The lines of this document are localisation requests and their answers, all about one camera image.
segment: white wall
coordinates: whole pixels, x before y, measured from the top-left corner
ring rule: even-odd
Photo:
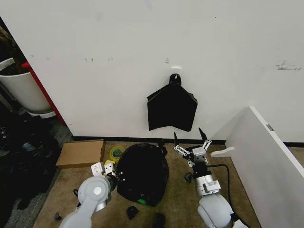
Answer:
[[[75,136],[172,138],[172,127],[148,131],[146,97],[178,65],[199,103],[180,138],[200,138],[200,126],[224,140],[234,117],[254,105],[283,141],[304,142],[303,6],[1,0],[0,15]]]

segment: tape roll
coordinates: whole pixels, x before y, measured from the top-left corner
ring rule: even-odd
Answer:
[[[118,163],[119,158],[122,156],[123,152],[125,152],[125,148],[123,146],[115,146],[110,150],[110,158],[115,163]]]

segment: white panel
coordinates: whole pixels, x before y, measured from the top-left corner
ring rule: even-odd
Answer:
[[[302,228],[304,168],[254,107],[244,111],[226,146],[262,227]]]
[[[148,131],[146,97],[182,67],[199,104],[190,132],[226,139],[254,104],[304,142],[301,0],[1,0],[0,14],[75,136]]]

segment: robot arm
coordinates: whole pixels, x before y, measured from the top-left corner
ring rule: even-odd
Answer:
[[[111,200],[111,191],[117,184],[116,177],[102,175],[105,172],[102,162],[92,165],[91,168],[94,176],[86,179],[78,190],[81,206],[67,215],[59,228],[91,228],[91,216]]]
[[[202,138],[205,134],[199,128]],[[192,167],[192,177],[195,180],[196,192],[202,198],[199,201],[198,213],[209,228],[224,228],[233,217],[233,228],[247,228],[238,216],[234,213],[231,205],[219,194],[221,189],[218,180],[213,180],[212,173],[208,169],[207,149],[211,140],[205,140],[202,146],[195,146],[184,149],[179,146],[178,139],[174,133],[174,150],[184,159],[188,160],[188,165]]]

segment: white planter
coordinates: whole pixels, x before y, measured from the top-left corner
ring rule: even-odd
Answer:
[[[3,70],[13,63],[15,63],[13,58],[0,62],[0,70]],[[10,76],[0,75],[0,81],[30,114],[35,115],[52,112],[51,106],[31,73]]]

